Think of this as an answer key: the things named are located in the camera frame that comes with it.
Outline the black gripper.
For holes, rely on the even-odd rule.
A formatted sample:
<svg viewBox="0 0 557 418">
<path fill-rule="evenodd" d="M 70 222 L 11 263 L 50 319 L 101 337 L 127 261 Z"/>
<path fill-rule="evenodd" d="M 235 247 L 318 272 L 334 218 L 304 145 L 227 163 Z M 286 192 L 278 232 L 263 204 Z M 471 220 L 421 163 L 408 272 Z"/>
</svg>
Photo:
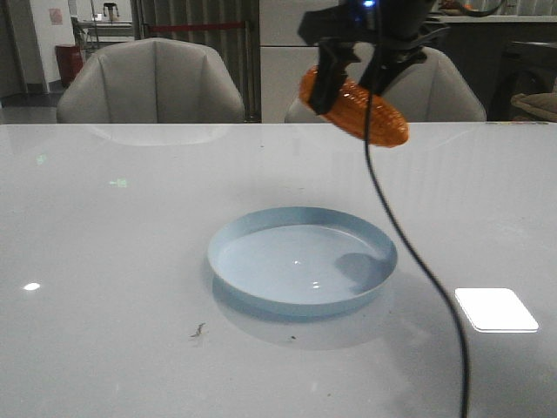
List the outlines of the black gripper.
<svg viewBox="0 0 557 418">
<path fill-rule="evenodd" d="M 421 45 L 449 31 L 448 25 L 429 16 L 432 7 L 432 1 L 419 0 L 343 1 L 307 11 L 298 34 L 308 45 L 319 43 L 317 75 L 308 100 L 312 110 L 325 115 L 332 109 L 347 79 L 346 67 L 360 61 L 354 53 L 356 42 L 385 46 L 373 50 L 359 79 L 359 86 L 375 95 L 381 96 L 410 66 L 424 63 Z"/>
</svg>

